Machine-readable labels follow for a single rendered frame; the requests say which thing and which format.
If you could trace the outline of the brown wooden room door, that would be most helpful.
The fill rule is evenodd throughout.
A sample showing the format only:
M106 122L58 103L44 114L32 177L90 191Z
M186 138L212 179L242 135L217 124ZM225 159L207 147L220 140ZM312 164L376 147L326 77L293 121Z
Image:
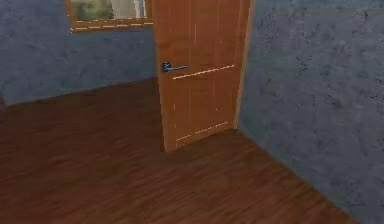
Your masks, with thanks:
M234 127L253 2L153 0L166 152Z

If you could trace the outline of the wooden framed window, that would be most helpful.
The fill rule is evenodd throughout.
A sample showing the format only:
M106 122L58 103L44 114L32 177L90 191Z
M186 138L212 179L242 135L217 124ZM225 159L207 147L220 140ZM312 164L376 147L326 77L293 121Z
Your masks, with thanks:
M152 0L64 0L70 30L93 32L153 25Z

